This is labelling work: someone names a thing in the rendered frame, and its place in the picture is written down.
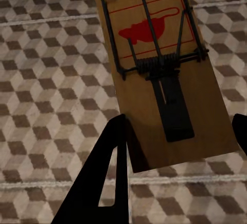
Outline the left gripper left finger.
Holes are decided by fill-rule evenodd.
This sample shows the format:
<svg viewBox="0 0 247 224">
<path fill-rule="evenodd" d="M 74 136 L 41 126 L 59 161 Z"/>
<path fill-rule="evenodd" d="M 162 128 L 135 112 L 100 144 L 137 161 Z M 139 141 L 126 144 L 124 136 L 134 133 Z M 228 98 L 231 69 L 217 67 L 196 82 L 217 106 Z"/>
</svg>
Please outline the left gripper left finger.
<svg viewBox="0 0 247 224">
<path fill-rule="evenodd" d="M 115 203 L 98 206 L 117 146 Z M 126 115 L 110 119 L 51 224 L 129 224 Z"/>
</svg>

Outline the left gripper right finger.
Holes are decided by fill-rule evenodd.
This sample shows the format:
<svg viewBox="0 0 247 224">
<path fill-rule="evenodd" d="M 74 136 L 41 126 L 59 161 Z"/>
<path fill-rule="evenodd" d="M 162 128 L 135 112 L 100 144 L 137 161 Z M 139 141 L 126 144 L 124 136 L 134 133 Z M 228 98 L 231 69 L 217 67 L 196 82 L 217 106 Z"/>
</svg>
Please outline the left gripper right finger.
<svg viewBox="0 0 247 224">
<path fill-rule="evenodd" d="M 247 155 L 247 116 L 235 114 L 232 126 L 237 142 Z"/>
</svg>

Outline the mousetrap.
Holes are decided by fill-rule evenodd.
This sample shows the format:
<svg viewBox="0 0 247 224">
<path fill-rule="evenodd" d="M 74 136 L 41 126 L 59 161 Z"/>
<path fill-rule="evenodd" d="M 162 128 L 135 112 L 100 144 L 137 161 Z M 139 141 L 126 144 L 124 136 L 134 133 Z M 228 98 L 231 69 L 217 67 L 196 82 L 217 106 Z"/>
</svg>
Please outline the mousetrap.
<svg viewBox="0 0 247 224">
<path fill-rule="evenodd" d="M 190 0 L 96 0 L 133 173 L 241 151 Z"/>
</svg>

